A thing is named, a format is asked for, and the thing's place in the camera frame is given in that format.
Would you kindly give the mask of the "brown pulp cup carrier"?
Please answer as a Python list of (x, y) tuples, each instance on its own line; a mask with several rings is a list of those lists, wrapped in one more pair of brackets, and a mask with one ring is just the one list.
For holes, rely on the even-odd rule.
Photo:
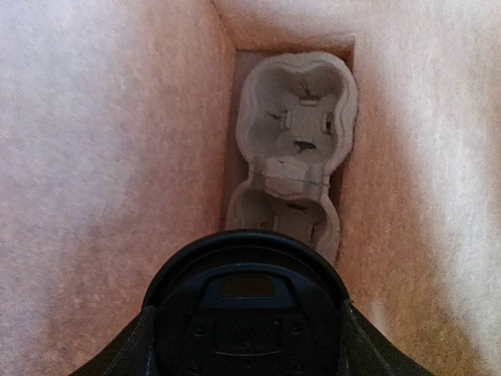
[(232, 192), (227, 230), (293, 237), (334, 262), (341, 238), (330, 179), (353, 145), (359, 92), (328, 52), (270, 56), (240, 92), (236, 145), (247, 176)]

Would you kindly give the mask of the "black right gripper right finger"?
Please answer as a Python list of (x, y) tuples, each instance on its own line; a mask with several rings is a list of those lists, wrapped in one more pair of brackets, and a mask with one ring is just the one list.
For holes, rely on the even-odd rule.
[(430, 375), (431, 372), (396, 348), (350, 301), (341, 310), (337, 375)]

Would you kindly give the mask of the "brown paper bag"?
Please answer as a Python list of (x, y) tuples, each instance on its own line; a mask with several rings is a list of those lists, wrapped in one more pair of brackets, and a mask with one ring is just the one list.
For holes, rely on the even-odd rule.
[(80, 367), (218, 228), (246, 49), (351, 57), (337, 270), (435, 374), (499, 374), (497, 1), (2, 2), (2, 374)]

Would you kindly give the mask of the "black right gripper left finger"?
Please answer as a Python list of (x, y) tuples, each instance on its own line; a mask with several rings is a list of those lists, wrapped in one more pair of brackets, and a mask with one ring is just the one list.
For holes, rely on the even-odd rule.
[(148, 306), (96, 356), (71, 375), (158, 375), (154, 351), (157, 310)]

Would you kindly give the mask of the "black lid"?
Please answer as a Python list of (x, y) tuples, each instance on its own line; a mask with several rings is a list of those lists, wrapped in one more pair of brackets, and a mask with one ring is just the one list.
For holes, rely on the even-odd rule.
[(147, 288), (161, 375), (334, 375), (348, 292), (306, 244), (237, 230), (186, 245)]

